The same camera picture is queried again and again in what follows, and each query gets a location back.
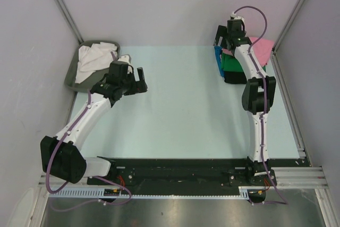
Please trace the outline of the pink t shirt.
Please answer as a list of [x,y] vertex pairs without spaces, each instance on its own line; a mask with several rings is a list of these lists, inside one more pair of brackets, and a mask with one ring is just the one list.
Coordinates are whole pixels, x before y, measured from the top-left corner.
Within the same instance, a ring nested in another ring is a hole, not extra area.
[[[265,66],[269,62],[270,53],[273,45],[274,45],[273,41],[262,38],[252,47],[255,56],[262,68],[265,68]],[[222,49],[222,53],[234,56],[231,51],[228,51],[226,49]]]

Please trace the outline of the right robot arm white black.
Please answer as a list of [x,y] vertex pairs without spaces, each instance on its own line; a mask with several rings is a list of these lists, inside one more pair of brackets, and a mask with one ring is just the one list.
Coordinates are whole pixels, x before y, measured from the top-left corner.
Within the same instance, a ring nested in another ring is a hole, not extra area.
[[214,47],[219,72],[225,83],[245,85],[241,104],[250,122],[248,158],[264,163],[269,159],[267,117],[274,103],[276,79],[267,75],[252,46],[241,17],[230,18],[226,26],[218,26]]

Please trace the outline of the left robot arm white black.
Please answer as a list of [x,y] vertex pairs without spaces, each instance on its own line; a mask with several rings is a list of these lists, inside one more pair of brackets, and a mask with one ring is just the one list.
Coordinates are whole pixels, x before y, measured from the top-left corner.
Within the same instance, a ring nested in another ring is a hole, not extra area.
[[113,61],[88,92],[87,101],[77,115],[53,137],[40,142],[42,169],[46,177],[54,176],[67,183],[99,176],[105,184],[117,179],[117,171],[108,159],[85,158],[81,148],[97,122],[123,96],[147,92],[143,68],[134,69],[129,61]]

